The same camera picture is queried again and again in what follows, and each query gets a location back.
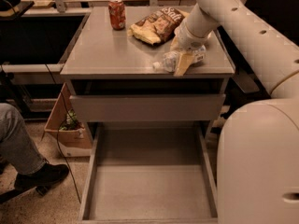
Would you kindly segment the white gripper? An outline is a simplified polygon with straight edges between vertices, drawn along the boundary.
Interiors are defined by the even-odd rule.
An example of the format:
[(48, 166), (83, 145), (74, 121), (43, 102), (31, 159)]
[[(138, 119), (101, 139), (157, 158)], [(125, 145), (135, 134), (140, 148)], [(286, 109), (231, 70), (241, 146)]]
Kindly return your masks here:
[[(208, 39), (207, 35), (204, 37), (193, 35), (187, 27), (186, 19), (175, 29), (174, 34), (175, 36), (170, 45), (171, 51), (197, 50), (200, 49)], [(174, 76), (182, 77), (192, 64), (192, 61), (193, 55), (190, 52), (181, 52), (178, 57)]]

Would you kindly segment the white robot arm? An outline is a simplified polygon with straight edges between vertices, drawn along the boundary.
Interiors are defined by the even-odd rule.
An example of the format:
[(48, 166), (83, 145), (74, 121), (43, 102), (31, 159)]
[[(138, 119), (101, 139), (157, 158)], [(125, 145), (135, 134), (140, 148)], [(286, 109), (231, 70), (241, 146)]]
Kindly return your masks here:
[(238, 108), (223, 125), (218, 224), (299, 224), (299, 50), (244, 1), (196, 0), (176, 30), (179, 47), (191, 50), (221, 26), (270, 96)]

